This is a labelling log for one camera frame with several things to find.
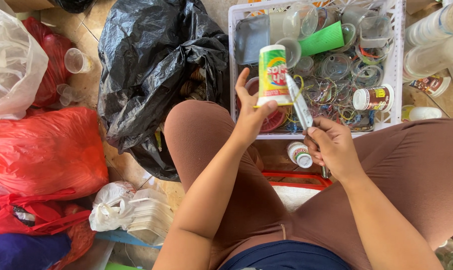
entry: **red plastic bag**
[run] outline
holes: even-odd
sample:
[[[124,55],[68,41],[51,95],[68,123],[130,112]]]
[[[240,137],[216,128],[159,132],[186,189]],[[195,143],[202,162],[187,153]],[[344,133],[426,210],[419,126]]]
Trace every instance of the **red plastic bag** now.
[[[73,193],[73,189],[66,189],[54,194],[40,196],[0,195],[0,234],[54,235],[75,224],[88,222],[90,210],[65,216],[61,206],[53,201]],[[14,206],[20,206],[34,215],[34,226],[28,227],[15,217]]]
[[[22,21],[30,33],[48,56],[48,68],[35,95],[34,106],[49,106],[58,101],[57,85],[66,83],[72,74],[65,68],[63,59],[72,42],[68,38],[53,34],[51,29],[33,17]]]
[[[72,200],[108,184],[97,113],[85,107],[0,120],[0,195],[47,195],[67,188]]]
[[[84,208],[76,204],[68,204],[64,213],[65,216],[69,216],[84,210]],[[71,249],[66,256],[50,267],[50,270],[61,270],[69,263],[83,256],[92,247],[97,232],[91,230],[90,222],[85,220],[68,228],[67,233],[71,239]]]

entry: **thigh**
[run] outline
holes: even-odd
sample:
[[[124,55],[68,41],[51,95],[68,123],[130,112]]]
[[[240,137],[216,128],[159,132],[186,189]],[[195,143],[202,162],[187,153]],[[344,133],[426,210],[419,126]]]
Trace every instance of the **thigh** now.
[[[363,169],[432,249],[453,235],[453,119],[409,122],[355,140]],[[293,234],[370,269],[350,204],[336,182],[302,205]]]
[[[234,126],[228,111],[213,102],[188,100],[171,110],[165,139],[185,192],[225,144]],[[285,215],[280,198],[245,152],[214,238],[211,268],[218,267],[246,239],[277,231]]]

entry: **cardboard box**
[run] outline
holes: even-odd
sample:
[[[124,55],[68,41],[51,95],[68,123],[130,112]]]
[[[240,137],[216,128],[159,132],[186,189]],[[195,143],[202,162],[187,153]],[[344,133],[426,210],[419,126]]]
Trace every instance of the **cardboard box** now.
[[[15,13],[53,8],[48,0],[5,0]]]

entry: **hand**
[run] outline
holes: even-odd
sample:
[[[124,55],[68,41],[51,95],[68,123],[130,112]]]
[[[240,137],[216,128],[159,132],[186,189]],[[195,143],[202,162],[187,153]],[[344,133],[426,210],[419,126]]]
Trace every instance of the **hand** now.
[[[273,113],[278,108],[278,103],[274,100],[268,101],[257,110],[254,109],[258,101],[258,93],[249,95],[245,88],[245,83],[250,73],[250,69],[245,68],[238,76],[235,89],[238,98],[241,101],[241,110],[238,120],[236,121],[235,129],[231,135],[236,141],[243,146],[248,147],[252,144],[260,132],[265,118]]]
[[[313,162],[320,166],[326,165],[340,182],[364,174],[350,129],[325,117],[317,117],[313,122],[317,127],[303,131],[303,135],[308,134],[318,143],[321,151],[308,136],[305,137],[304,143],[308,146]]]

